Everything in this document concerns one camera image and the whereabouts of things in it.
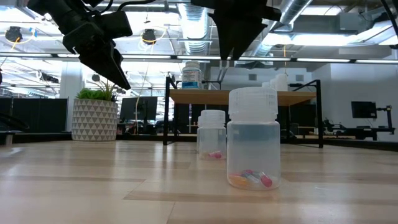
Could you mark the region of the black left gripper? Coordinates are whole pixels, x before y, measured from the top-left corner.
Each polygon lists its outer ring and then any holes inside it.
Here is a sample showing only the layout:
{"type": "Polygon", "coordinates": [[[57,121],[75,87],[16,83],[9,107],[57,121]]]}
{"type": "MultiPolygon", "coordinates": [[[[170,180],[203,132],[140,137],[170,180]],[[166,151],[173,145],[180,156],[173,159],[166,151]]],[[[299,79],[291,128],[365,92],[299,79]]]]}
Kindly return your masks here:
{"type": "Polygon", "coordinates": [[[80,62],[117,86],[131,88],[122,68],[123,56],[112,41],[114,29],[107,24],[84,22],[63,37],[63,44],[80,62]]]}

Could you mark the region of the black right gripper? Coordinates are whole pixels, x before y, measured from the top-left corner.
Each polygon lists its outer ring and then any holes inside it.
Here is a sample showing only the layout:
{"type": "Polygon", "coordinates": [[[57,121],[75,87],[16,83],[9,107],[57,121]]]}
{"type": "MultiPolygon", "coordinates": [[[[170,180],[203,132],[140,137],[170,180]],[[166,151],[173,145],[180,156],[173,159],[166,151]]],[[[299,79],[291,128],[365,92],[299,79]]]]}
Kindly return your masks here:
{"type": "Polygon", "coordinates": [[[254,39],[267,27],[261,19],[280,19],[282,16],[280,9],[267,5],[267,0],[191,0],[191,3],[221,13],[208,15],[217,26],[222,60],[227,60],[230,54],[232,60],[238,60],[245,53],[254,39]]]}

